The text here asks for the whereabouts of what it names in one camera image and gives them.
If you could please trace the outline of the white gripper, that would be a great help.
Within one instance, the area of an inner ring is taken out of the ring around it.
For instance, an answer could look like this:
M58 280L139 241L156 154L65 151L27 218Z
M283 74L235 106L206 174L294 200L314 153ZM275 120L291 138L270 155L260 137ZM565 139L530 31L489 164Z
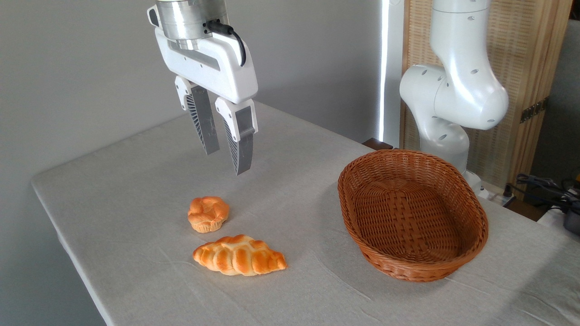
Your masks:
M206 154L220 149L209 90L220 96L215 105L224 121L236 175L248 171L253 135L258 132L251 99L258 84L251 54L234 35L207 26L209 21L229 23L226 6L154 5L147 15L163 60L177 75L175 87L182 109L190 113Z

